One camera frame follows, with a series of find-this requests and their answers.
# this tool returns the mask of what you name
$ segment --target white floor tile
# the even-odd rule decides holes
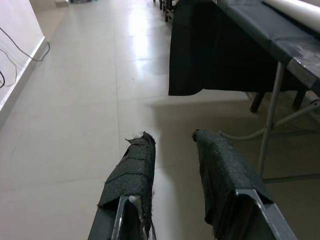
[[[242,123],[247,123],[249,131],[259,122],[256,116],[246,112],[248,105],[244,99],[233,101],[232,95],[230,101],[209,103],[199,101],[196,95],[119,101],[120,154],[128,146],[125,138],[147,131],[157,143],[156,168],[181,164],[196,166],[198,154],[192,133],[196,129],[232,132]]]
[[[157,239],[209,240],[199,169],[187,164],[157,169],[154,174],[153,222]]]
[[[0,239],[86,240],[103,179],[0,192]]]
[[[120,101],[167,96],[168,58],[117,62],[116,78]]]
[[[55,108],[31,116],[0,190],[108,176],[119,162],[117,106]]]
[[[115,39],[116,62],[165,58],[170,52],[169,35],[133,36]]]

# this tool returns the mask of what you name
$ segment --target white wall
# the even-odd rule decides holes
[[[29,55],[44,37],[29,0],[0,0],[0,27]],[[23,55],[1,31],[0,48],[15,62],[19,74],[25,67],[28,57]],[[0,70],[6,78],[7,85],[14,82],[15,68],[1,51]],[[6,86],[0,88],[0,101],[8,89]]]
[[[56,8],[55,0],[30,0],[35,12],[47,11]]]

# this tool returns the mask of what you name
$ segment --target tiled floor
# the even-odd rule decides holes
[[[85,240],[125,138],[142,131],[156,140],[158,239],[212,239],[191,134],[248,134],[264,125],[266,109],[250,113],[242,92],[167,96],[170,28],[152,0],[98,0],[66,10],[51,52],[0,132],[1,240]],[[281,105],[277,117],[288,109]],[[266,174],[319,172],[319,140],[273,139]],[[257,163],[259,139],[235,145]],[[320,180],[268,187],[296,235],[320,239]]]

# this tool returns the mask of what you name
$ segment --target baseboard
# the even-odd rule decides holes
[[[48,49],[48,42],[43,37],[35,50],[31,54],[31,57],[35,59],[40,59],[44,52]],[[20,96],[22,90],[24,89],[26,83],[28,82],[32,72],[37,66],[38,62],[28,59],[24,65],[21,73],[17,76],[16,82],[10,87],[5,97],[0,102],[0,130],[5,124],[12,108],[14,107],[18,97]]]

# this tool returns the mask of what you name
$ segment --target white pipe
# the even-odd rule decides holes
[[[299,0],[263,0],[266,4],[320,33],[320,7]]]

